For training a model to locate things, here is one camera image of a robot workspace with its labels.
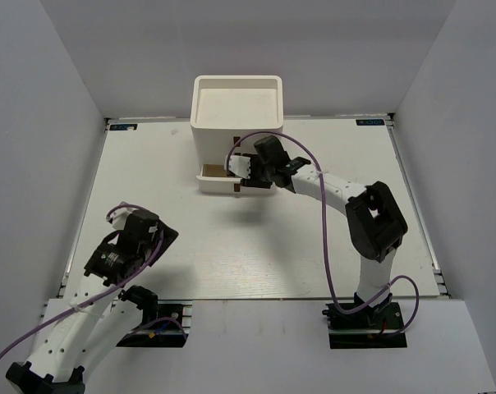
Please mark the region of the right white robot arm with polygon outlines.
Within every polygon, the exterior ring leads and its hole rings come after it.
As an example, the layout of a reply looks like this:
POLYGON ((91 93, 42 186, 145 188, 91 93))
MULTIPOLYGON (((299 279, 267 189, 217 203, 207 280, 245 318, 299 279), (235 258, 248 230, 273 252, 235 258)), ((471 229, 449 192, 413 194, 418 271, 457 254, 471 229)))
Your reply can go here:
POLYGON ((360 256, 360 278, 354 308, 337 306, 336 310, 343 315, 355 314, 368 328, 377 326, 392 299, 393 260, 408 231, 393 193, 382 181, 366 186, 325 172, 311 152, 290 158, 275 132, 261 132, 260 137, 254 153, 229 152, 225 169, 249 187, 276 186, 318 200, 324 257, 328 256, 328 209, 346 218, 351 243, 360 256))

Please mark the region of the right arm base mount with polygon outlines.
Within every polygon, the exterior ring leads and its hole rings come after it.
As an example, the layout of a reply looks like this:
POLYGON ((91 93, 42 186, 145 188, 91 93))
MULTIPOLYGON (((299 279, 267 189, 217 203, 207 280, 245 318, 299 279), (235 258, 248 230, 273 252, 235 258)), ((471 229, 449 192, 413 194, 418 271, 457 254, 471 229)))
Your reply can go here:
POLYGON ((363 312, 341 314, 334 304, 326 304, 322 315, 327 319, 328 340, 332 350, 400 349, 407 348, 402 311, 391 302, 375 318, 363 312))

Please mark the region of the white drawer cabinet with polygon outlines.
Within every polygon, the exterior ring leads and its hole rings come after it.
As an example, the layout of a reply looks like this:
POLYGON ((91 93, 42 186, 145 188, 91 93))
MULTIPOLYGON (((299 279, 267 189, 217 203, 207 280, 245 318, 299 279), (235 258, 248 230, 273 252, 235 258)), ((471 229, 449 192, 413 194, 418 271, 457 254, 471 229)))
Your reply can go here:
MULTIPOLYGON (((254 143, 262 135, 243 142, 239 139, 255 131, 282 132, 282 79, 279 76, 198 76, 190 123, 200 169, 203 164, 224 167, 225 157, 234 144, 237 145, 234 154, 254 153, 254 143)), ((273 187, 270 190, 243 187, 241 181, 197 179, 200 192, 211 195, 267 196, 276 191, 273 187)))

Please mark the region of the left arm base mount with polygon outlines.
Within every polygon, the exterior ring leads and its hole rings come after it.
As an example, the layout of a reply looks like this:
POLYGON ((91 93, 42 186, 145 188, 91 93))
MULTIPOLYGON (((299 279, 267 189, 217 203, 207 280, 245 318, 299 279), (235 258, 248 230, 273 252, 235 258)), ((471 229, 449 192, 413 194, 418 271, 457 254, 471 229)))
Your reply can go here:
POLYGON ((189 300, 160 300, 142 286, 121 291, 118 301, 131 304, 138 313, 138 323, 118 343, 128 348, 182 348, 191 330, 193 302, 189 300))

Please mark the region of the white drawer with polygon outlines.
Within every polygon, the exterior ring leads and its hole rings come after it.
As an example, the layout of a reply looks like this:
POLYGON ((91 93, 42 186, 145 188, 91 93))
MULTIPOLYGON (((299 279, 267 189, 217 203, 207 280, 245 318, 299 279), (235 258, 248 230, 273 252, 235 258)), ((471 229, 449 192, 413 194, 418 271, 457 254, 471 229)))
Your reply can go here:
POLYGON ((241 178, 224 169, 218 164, 203 164, 200 169, 200 174, 197 176, 199 181, 209 182, 233 182, 239 183, 241 178))

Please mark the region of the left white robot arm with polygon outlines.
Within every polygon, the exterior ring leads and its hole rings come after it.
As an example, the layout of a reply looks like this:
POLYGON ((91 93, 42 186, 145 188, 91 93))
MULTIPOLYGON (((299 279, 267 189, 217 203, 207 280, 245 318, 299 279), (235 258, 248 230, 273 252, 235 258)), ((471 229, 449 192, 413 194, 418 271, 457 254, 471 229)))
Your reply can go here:
POLYGON ((106 220, 113 232, 84 266, 67 310, 49 321, 42 345, 6 372, 16 392, 83 393, 90 374, 126 334, 157 322, 157 295, 133 280, 179 234, 158 214, 134 204, 112 208, 106 220))

